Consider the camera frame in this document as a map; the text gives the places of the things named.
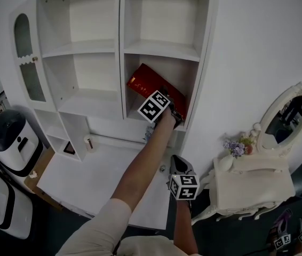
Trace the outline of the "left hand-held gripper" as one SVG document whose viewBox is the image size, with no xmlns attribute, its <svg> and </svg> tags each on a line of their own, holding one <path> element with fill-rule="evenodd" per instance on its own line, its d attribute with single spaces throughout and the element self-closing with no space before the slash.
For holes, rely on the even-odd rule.
<svg viewBox="0 0 302 256">
<path fill-rule="evenodd" d="M 170 108 L 170 112 L 176 120 L 174 126 L 174 128 L 176 128 L 184 121 L 184 119 L 177 111 L 174 100 L 170 98 L 168 89 L 165 85 L 162 85 L 160 90 L 156 90 L 152 93 L 138 108 L 137 112 L 149 123 L 156 124 L 158 118 L 167 109 L 167 107 Z"/>
</svg>

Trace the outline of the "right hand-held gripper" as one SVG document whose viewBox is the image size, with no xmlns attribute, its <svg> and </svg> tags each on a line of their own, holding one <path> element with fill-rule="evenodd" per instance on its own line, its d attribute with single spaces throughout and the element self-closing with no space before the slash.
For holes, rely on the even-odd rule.
<svg viewBox="0 0 302 256">
<path fill-rule="evenodd" d="M 186 201 L 189 207 L 191 207 L 191 201 L 196 200 L 198 190 L 200 189 L 200 180 L 193 171 L 193 166 L 186 159 L 172 155 L 171 173 L 168 183 L 171 195 L 177 201 Z"/>
</svg>

